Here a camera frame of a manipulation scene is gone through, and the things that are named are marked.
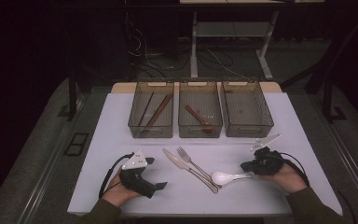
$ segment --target silver fork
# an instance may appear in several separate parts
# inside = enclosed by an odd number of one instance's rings
[[[207,178],[208,180],[210,180],[211,183],[213,183],[215,186],[217,186],[217,187],[220,188],[220,189],[222,188],[222,186],[216,185],[216,184],[213,182],[212,177],[211,177],[210,175],[208,175],[205,171],[203,171],[196,163],[194,163],[194,162],[191,160],[190,156],[185,152],[184,149],[182,149],[182,147],[179,147],[179,148],[177,149],[177,151],[178,151],[179,155],[182,157],[182,159],[183,159],[185,162],[191,163],[194,167],[197,168],[197,170],[199,170],[199,171],[205,176],[205,178]]]

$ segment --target dark floor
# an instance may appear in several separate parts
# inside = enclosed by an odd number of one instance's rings
[[[214,41],[220,41],[219,48]],[[137,77],[189,77],[188,44],[179,59],[165,57],[157,49],[151,49],[149,61],[142,65]],[[329,46],[325,40],[272,42],[267,61],[274,76],[281,83],[316,63]],[[261,42],[253,39],[209,40],[199,44],[199,77],[238,76],[259,77],[264,80],[262,68],[255,58],[255,49]],[[212,51],[221,63],[206,49]],[[348,103],[345,95],[334,89],[333,106],[338,106],[346,120],[333,124],[322,116],[321,92],[308,95],[303,88],[307,79],[301,79],[284,91],[289,94],[312,148],[322,165],[344,210],[344,217],[352,219],[353,210],[358,223],[358,181],[348,172],[340,157],[342,146],[358,166],[358,113]],[[51,96],[44,113],[30,135],[7,180],[0,189],[0,223],[74,223],[77,216],[66,212],[75,188],[82,162],[87,155],[106,94],[111,87],[95,87],[91,93],[83,93],[78,101],[78,113],[73,121],[60,117],[67,105],[67,80]],[[87,144],[79,157],[62,155],[74,133],[89,133]],[[161,219],[123,220],[126,223],[160,223]],[[294,223],[290,217],[264,218],[267,224]],[[258,223],[242,218],[205,218],[194,223]]]

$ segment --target spoon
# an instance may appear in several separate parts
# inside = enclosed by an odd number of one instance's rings
[[[200,121],[202,126],[212,126],[212,124],[208,121],[206,121],[205,119],[203,119],[196,111],[193,110],[193,108],[191,108],[190,105],[186,105],[185,109],[192,115],[194,116],[194,118],[196,118],[197,120]],[[213,131],[213,128],[204,128],[203,131],[205,133],[211,133]]]
[[[252,178],[252,176],[248,174],[229,175],[222,172],[214,172],[212,174],[212,180],[216,185],[225,185],[235,179],[242,179],[242,178]]]

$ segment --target sleeve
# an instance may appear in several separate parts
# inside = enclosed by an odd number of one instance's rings
[[[114,224],[121,214],[121,210],[105,201],[98,200],[89,213],[80,217],[76,224]]]
[[[286,197],[296,224],[347,224],[333,209],[324,205],[312,188],[302,189]]]

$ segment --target human hand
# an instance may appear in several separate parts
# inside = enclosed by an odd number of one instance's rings
[[[299,176],[298,173],[286,163],[283,164],[283,167],[277,174],[261,175],[260,177],[274,181],[287,193],[296,193],[307,188],[307,185],[301,176]]]
[[[107,191],[103,194],[103,199],[109,203],[120,207],[128,200],[141,196],[140,193],[135,192],[131,189],[127,189],[120,182],[120,177],[118,176],[121,172],[121,169],[117,171],[116,175],[109,182]]]

